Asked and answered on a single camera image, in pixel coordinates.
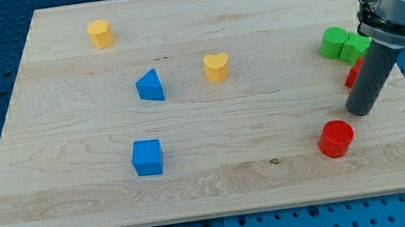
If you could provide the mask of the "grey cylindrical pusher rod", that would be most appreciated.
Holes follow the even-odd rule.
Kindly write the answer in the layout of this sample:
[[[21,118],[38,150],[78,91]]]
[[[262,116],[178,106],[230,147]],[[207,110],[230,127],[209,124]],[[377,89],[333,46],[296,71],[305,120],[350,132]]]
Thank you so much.
[[[389,47],[372,41],[345,103],[348,112],[359,117],[370,113],[400,52],[400,46]]]

